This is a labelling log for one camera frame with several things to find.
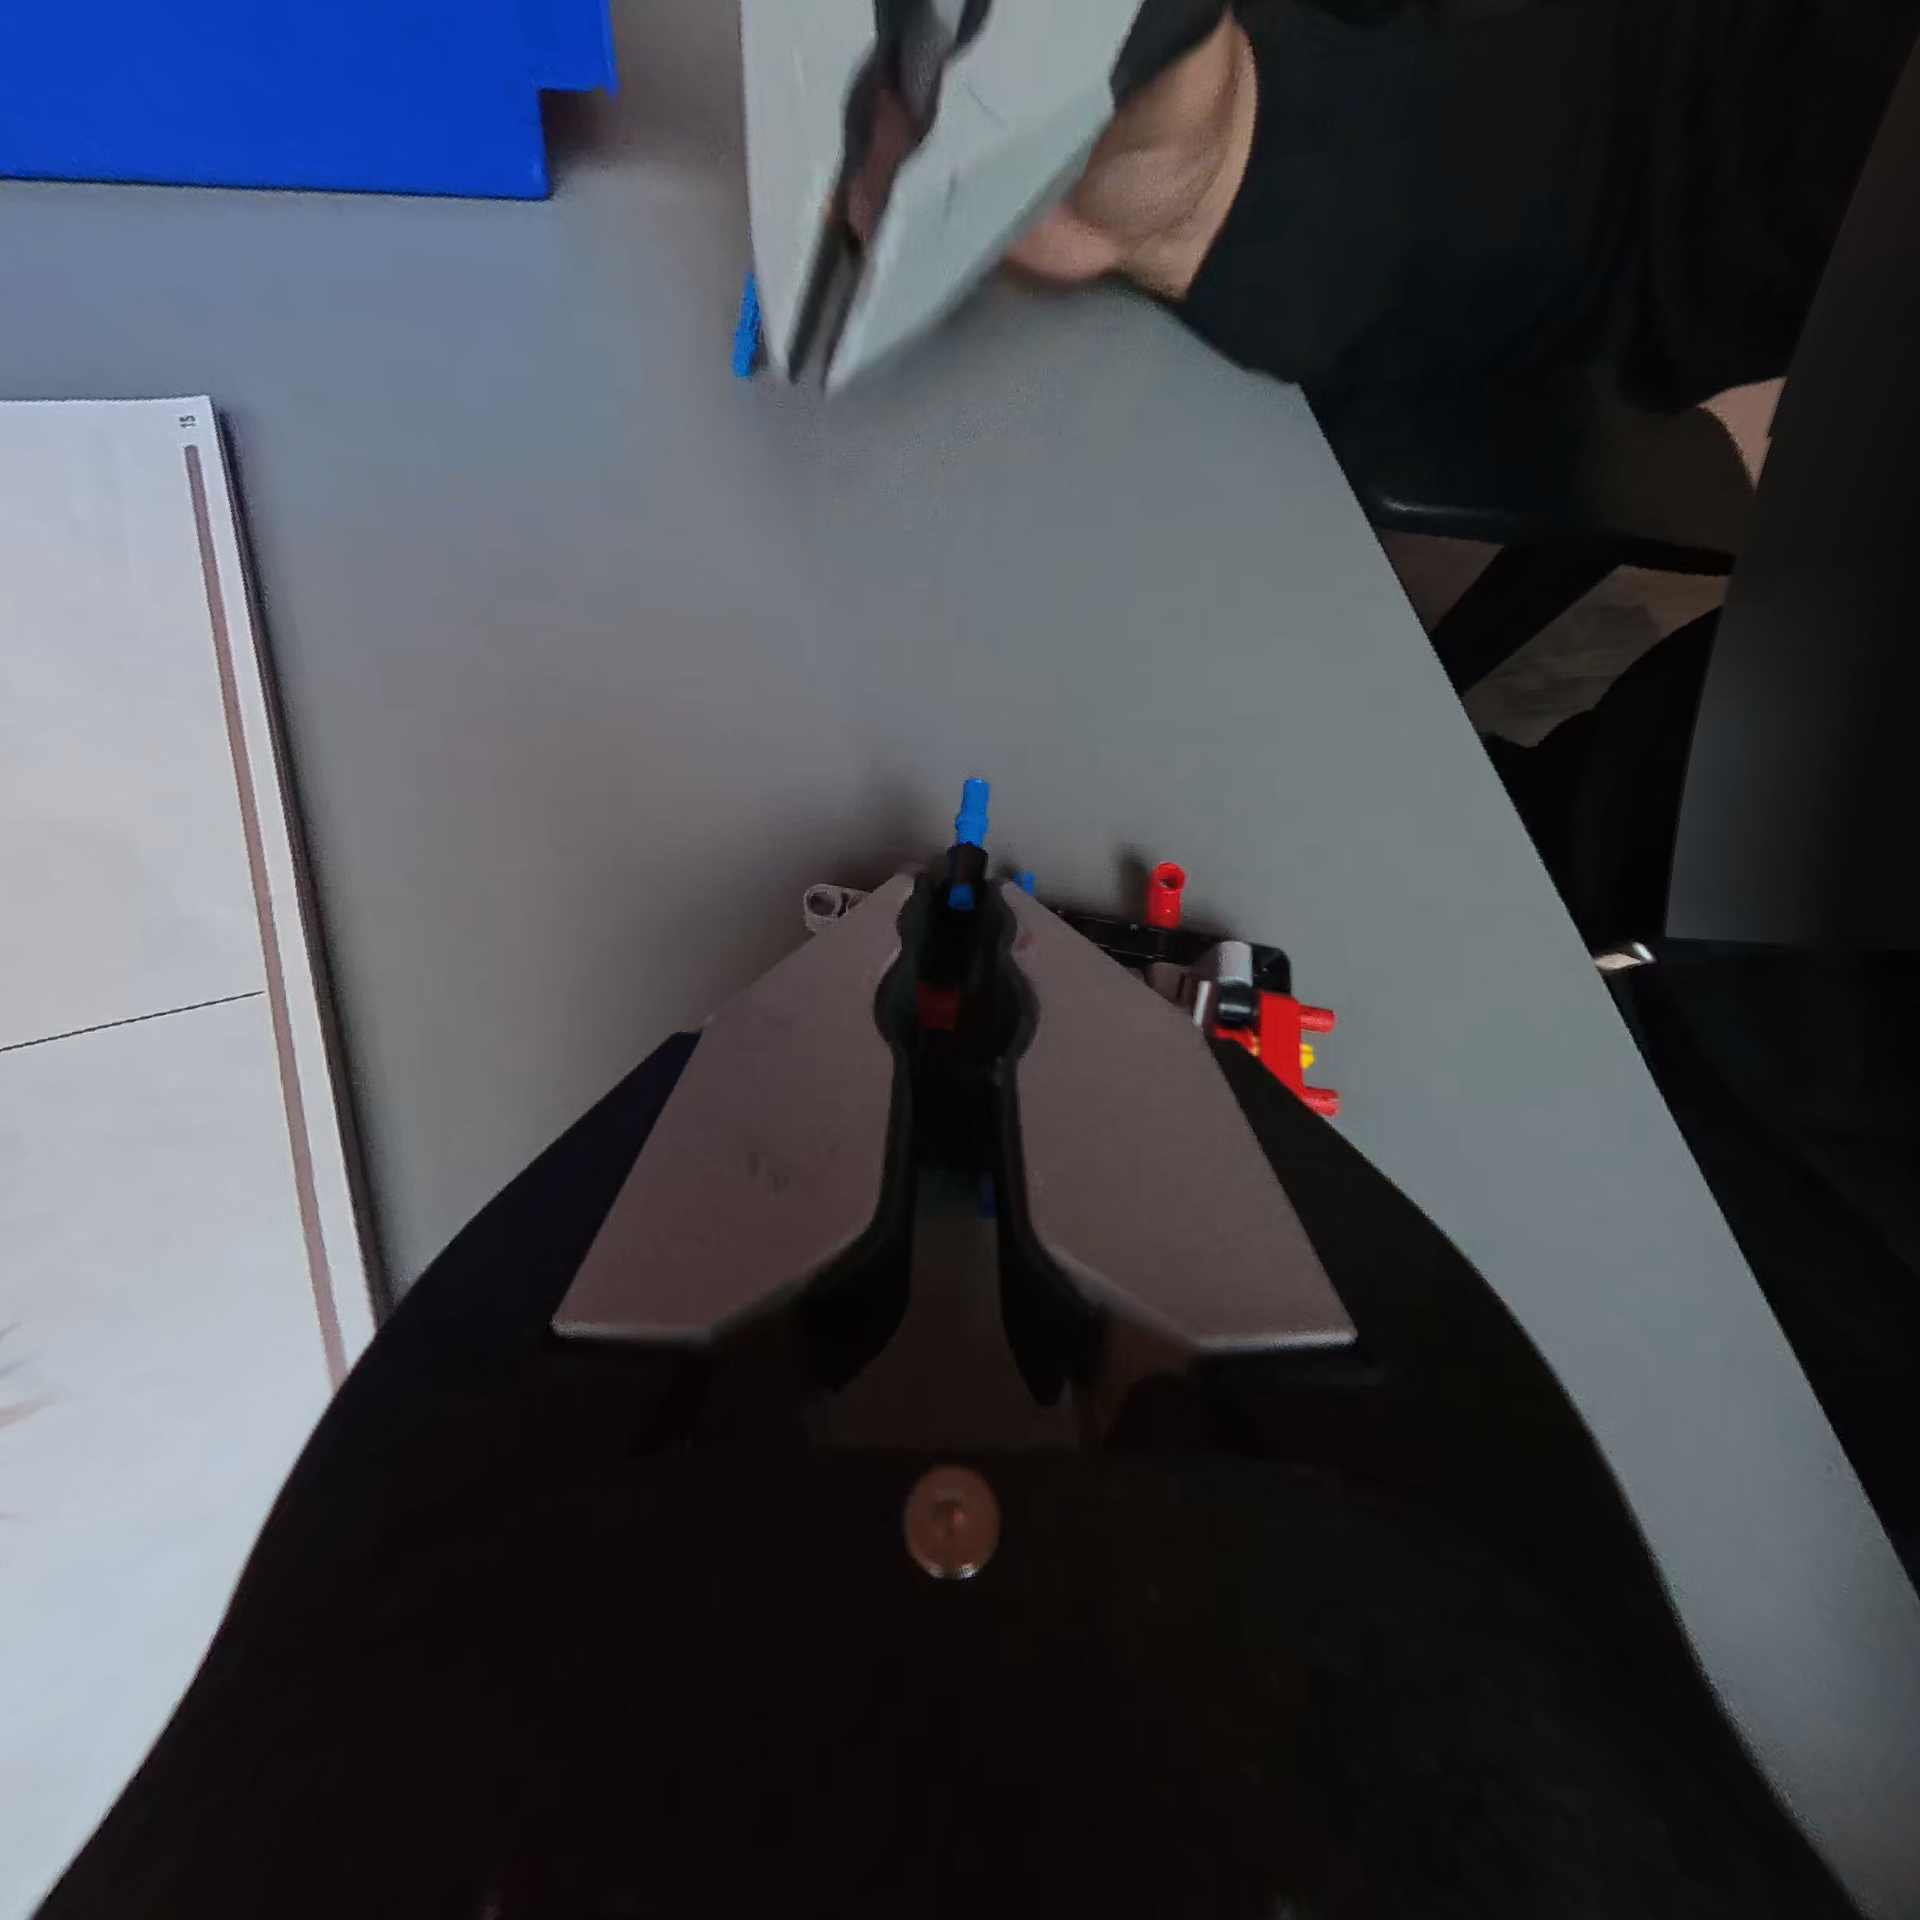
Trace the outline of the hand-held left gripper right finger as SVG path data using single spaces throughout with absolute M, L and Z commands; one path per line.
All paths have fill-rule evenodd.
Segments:
M 1078 1299 L 1192 1355 L 1344 1352 L 1357 1339 L 1235 1096 L 1205 1016 L 1251 1012 L 1228 975 L 1128 963 L 1005 881 L 1021 1003 L 1008 1093 L 1021 1218 Z

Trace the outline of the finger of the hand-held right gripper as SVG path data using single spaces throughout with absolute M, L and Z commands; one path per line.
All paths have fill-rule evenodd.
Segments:
M 862 243 L 845 219 L 852 103 L 882 45 L 882 3 L 739 3 L 748 236 L 769 366 L 852 382 Z
M 1139 3 L 865 3 L 834 112 L 818 388 L 942 322 L 1117 112 Z

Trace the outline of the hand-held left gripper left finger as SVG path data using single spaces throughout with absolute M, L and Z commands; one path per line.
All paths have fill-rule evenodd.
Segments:
M 889 876 L 709 1016 L 554 1311 L 561 1338 L 712 1345 L 877 1225 L 901 1078 L 881 991 L 915 891 Z

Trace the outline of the black lego frame assembly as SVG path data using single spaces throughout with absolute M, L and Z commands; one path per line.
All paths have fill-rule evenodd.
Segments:
M 1292 991 L 1292 961 L 1282 949 L 1192 932 L 1182 926 L 1182 901 L 1185 871 L 1159 863 L 1144 883 L 1134 919 L 1085 908 L 1055 908 L 1055 916 L 1168 1001 L 1209 1043 L 1241 1048 L 1308 1111 L 1335 1118 L 1337 1091 L 1308 1086 L 1308 1068 L 1314 1036 L 1332 1033 L 1337 1016 Z M 1278 1181 L 1255 1142 L 1237 1142 L 1244 1125 L 1215 1111 L 1205 1118 L 1209 1141 L 1228 1151 L 1227 1166 L 1202 1166 L 1197 1149 L 1185 1149 L 1171 1169 L 1151 1169 L 1139 1151 L 1115 1163 L 1117 1196 L 1128 1202 L 1132 1222 L 1164 1221 L 1168 1235 L 1194 1238 L 1212 1212 L 1261 1221 L 1275 1205 Z

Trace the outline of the lego instruction booklet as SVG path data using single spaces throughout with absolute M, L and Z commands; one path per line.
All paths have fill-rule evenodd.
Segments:
M 2 1652 L 198 1642 L 374 1329 L 208 399 L 2 405 Z

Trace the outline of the person's right hand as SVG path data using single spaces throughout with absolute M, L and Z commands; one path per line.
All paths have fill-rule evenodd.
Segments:
M 1251 159 L 1258 59 L 1235 13 L 1144 83 L 1095 146 L 1074 185 L 1008 249 L 1038 282 L 1122 281 L 1182 301 Z

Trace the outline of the blue plastic tray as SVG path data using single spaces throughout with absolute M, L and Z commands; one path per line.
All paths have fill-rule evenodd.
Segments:
M 608 3 L 7 3 L 2 178 L 544 199 Z

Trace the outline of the black chair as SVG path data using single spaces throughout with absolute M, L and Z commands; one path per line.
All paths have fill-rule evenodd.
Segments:
M 1662 495 L 1567 506 L 1419 503 L 1378 489 L 1359 489 L 1357 498 L 1382 535 L 1494 546 L 1494 558 L 1428 631 L 1452 689 L 1469 693 L 1619 568 L 1729 576 L 1757 486 L 1735 465 L 1732 476 L 1679 482 Z

